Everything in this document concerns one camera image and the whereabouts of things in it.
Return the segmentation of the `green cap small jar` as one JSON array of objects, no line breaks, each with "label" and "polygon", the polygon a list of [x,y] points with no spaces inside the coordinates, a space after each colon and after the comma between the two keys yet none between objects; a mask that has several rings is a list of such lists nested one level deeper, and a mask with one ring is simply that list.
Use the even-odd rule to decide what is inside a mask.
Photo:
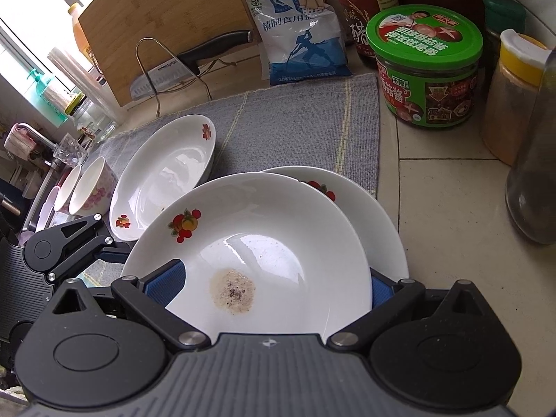
[{"label": "green cap small jar", "polygon": [[522,33],[525,29],[526,9],[514,0],[482,0],[484,7],[484,82],[489,88],[501,47],[500,35],[506,29]]}]

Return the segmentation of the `blue white salt bag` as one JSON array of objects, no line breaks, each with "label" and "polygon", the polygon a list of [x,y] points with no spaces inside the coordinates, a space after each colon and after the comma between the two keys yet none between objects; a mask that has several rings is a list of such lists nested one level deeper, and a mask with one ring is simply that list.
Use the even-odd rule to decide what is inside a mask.
[{"label": "blue white salt bag", "polygon": [[338,18],[328,5],[246,0],[266,51],[270,85],[349,76]]}]

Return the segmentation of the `yellow lid spice jar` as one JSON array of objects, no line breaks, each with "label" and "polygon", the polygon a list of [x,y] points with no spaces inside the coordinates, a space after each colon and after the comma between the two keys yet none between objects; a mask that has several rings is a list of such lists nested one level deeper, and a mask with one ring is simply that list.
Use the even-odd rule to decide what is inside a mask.
[{"label": "yellow lid spice jar", "polygon": [[513,29],[500,34],[481,135],[490,153],[506,165],[515,162],[550,53],[540,41]]}]

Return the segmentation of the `metal sink faucet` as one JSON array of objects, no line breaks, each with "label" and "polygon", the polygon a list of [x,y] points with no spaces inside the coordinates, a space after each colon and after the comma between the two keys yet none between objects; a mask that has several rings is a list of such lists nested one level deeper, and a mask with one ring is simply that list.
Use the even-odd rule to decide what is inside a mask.
[{"label": "metal sink faucet", "polygon": [[25,123],[16,123],[4,141],[5,149],[25,161],[50,161],[56,147],[48,138]]}]

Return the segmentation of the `green lid mushroom sauce jar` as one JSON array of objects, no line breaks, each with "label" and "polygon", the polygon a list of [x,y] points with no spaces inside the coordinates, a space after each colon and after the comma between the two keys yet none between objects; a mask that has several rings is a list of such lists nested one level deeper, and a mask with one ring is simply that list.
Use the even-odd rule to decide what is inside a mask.
[{"label": "green lid mushroom sauce jar", "polygon": [[389,111],[426,129],[465,122],[478,91],[483,38],[465,16],[432,5],[401,5],[366,28]]}]

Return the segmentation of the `plain white bowl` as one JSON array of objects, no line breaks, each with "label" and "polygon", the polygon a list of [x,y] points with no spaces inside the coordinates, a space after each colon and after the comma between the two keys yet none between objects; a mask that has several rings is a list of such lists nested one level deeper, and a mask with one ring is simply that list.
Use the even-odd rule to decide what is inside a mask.
[{"label": "plain white bowl", "polygon": [[49,227],[50,222],[55,214],[55,203],[57,199],[57,194],[60,190],[59,186],[54,186],[48,196],[45,199],[44,204],[41,207],[41,211],[39,213],[39,219],[36,225],[35,232],[42,231]]}]

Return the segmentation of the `stack of clear plastic cups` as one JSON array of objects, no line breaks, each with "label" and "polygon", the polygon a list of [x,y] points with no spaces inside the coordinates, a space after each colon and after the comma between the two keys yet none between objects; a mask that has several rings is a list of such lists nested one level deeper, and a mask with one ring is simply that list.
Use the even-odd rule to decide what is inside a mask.
[{"label": "stack of clear plastic cups", "polygon": [[106,79],[98,80],[98,74],[90,73],[72,55],[57,48],[53,48],[47,57],[117,125],[123,124],[127,112],[118,104]]}]

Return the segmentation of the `bamboo cutting board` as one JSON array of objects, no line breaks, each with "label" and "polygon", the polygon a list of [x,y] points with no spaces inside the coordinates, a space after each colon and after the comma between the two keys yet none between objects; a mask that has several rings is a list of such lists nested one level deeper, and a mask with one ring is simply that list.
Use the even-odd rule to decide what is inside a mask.
[{"label": "bamboo cutting board", "polygon": [[218,35],[254,27],[245,0],[92,0],[79,16],[90,48],[118,104],[132,101],[130,85],[147,70],[170,56],[151,41],[152,37],[172,53],[180,54]]}]

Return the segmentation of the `green dish soap bottle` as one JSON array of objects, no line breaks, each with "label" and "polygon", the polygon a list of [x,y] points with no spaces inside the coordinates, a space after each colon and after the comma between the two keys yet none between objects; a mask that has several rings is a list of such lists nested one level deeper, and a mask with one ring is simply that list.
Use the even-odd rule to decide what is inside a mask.
[{"label": "green dish soap bottle", "polygon": [[41,73],[32,69],[28,78],[35,82],[35,93],[56,113],[56,124],[61,125],[67,121],[65,109],[72,100],[69,90],[52,73]]}]

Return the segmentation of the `grey checked dish mat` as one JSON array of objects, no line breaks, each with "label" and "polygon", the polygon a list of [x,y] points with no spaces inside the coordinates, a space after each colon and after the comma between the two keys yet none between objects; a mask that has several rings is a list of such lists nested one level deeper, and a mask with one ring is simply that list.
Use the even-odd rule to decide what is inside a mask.
[{"label": "grey checked dish mat", "polygon": [[199,114],[216,127],[212,177],[312,166],[332,170],[376,193],[379,177],[380,99],[375,73],[308,80],[247,91],[157,118],[117,134],[90,154],[122,174],[156,131]]}]

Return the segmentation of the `clear glass mug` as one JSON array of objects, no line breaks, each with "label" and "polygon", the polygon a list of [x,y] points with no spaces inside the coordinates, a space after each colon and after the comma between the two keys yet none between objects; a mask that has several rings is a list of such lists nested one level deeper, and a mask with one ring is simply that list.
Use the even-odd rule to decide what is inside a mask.
[{"label": "clear glass mug", "polygon": [[77,167],[86,160],[87,151],[71,134],[65,134],[54,148],[53,156],[69,167]]}]

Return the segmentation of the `white plate with fruit print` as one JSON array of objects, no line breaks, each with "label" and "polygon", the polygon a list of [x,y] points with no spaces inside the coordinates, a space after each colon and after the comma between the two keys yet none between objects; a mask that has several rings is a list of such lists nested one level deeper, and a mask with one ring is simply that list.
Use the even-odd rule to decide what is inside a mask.
[{"label": "white plate with fruit print", "polygon": [[144,277],[174,259],[186,277],[168,310],[211,339],[327,339],[372,304],[367,258],[348,218],[283,175],[240,173],[192,190],[150,224],[123,271]]}]

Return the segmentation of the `black handled kitchen knife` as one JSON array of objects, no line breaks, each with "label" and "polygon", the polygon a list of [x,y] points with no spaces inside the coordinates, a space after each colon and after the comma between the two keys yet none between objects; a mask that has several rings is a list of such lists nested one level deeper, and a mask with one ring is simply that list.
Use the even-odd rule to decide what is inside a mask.
[{"label": "black handled kitchen knife", "polygon": [[228,51],[251,43],[253,38],[254,33],[250,30],[231,31],[205,41],[177,56],[188,66],[197,66],[200,70],[201,62],[208,59],[220,60]]}]

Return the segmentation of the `empty glass jar green lid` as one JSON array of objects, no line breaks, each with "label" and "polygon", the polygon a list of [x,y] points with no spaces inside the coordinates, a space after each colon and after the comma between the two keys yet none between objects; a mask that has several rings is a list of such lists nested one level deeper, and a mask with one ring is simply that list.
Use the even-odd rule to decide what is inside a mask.
[{"label": "empty glass jar green lid", "polygon": [[74,119],[76,128],[96,143],[107,139],[117,128],[116,122],[88,97],[83,97],[69,115]]}]

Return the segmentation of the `pink cloth on faucet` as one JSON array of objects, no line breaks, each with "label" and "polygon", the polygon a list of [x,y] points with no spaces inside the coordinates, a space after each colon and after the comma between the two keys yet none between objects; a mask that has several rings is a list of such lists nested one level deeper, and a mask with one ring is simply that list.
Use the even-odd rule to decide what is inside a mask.
[{"label": "pink cloth on faucet", "polygon": [[25,128],[20,128],[17,124],[13,125],[4,141],[5,149],[11,154],[28,160],[30,155],[36,150],[37,143],[27,133]]}]

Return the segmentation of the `orange cooking wine jug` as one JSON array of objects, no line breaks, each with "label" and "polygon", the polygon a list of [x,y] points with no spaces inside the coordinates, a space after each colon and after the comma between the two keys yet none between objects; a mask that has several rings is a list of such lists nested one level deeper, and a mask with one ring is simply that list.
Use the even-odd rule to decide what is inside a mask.
[{"label": "orange cooking wine jug", "polygon": [[79,22],[79,15],[80,15],[81,11],[82,11],[82,7],[77,2],[70,5],[70,7],[68,9],[68,13],[70,14],[70,16],[72,16],[72,27],[73,27],[73,32],[74,32],[74,39],[75,39],[75,43],[77,45],[77,48],[81,52],[81,54],[84,57],[86,57],[86,59],[88,61],[90,61],[91,64],[94,64],[94,61],[93,61],[93,58],[92,58],[92,55],[91,55],[90,44],[87,41],[87,38],[86,38],[85,33],[83,31],[83,28],[82,28],[82,26]]}]

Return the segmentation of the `clear glass oil bottle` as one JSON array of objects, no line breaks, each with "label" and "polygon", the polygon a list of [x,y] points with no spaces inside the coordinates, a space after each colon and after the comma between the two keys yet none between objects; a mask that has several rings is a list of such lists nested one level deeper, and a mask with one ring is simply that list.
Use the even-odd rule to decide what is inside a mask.
[{"label": "clear glass oil bottle", "polygon": [[555,243],[555,54],[542,76],[528,131],[507,177],[506,206],[515,227],[532,242]]}]

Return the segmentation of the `white bowl pink flowers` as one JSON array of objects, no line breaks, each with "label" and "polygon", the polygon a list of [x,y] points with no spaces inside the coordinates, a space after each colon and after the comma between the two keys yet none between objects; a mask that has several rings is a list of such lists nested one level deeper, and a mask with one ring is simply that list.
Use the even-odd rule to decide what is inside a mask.
[{"label": "white bowl pink flowers", "polygon": [[81,175],[71,196],[69,211],[71,215],[105,215],[115,191],[118,178],[106,162],[99,156]]}]

